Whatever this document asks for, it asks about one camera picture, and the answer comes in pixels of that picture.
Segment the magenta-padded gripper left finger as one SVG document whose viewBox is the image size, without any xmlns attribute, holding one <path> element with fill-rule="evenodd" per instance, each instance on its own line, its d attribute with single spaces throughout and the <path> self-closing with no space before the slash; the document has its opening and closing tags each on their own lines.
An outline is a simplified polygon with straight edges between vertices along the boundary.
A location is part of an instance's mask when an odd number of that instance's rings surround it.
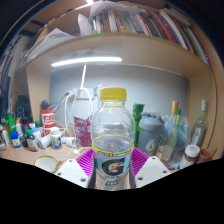
<svg viewBox="0 0 224 224">
<path fill-rule="evenodd" d="M 68 159 L 55 173 L 67 181 L 83 188 L 95 188 L 93 151 L 84 152 L 77 159 Z"/>
</svg>

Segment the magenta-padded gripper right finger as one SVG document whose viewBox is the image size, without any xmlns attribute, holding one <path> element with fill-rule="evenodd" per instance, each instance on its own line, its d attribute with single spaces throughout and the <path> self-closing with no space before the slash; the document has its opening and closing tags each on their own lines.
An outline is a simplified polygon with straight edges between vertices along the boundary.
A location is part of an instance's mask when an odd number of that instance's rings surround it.
<svg viewBox="0 0 224 224">
<path fill-rule="evenodd" d="M 142 151 L 135 148 L 131 156 L 130 187 L 140 188 L 157 181 L 171 172 L 156 157 L 147 157 Z"/>
</svg>

